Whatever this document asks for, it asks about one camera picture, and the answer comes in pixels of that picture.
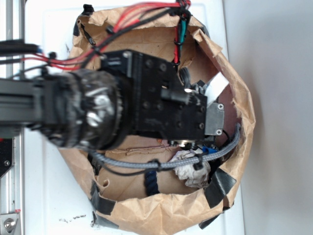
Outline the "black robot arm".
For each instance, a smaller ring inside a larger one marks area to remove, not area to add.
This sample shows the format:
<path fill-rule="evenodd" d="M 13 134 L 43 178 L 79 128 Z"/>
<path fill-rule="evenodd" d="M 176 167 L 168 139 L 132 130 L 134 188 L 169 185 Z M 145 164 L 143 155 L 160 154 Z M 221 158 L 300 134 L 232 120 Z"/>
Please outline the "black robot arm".
<path fill-rule="evenodd" d="M 206 96 L 186 92 L 173 65 L 133 50 L 104 53 L 100 69 L 0 81 L 0 136 L 24 127 L 60 148 L 107 150 L 129 135 L 205 139 Z"/>

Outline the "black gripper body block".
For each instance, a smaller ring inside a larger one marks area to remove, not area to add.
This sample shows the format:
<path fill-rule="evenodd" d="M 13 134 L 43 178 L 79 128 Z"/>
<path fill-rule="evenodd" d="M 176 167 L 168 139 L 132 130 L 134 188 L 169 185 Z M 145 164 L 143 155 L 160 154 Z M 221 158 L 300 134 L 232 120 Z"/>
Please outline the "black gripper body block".
<path fill-rule="evenodd" d="M 205 140 L 206 96 L 186 92 L 173 65 L 133 50 L 104 54 L 101 70 L 120 79 L 131 134 L 169 142 Z"/>

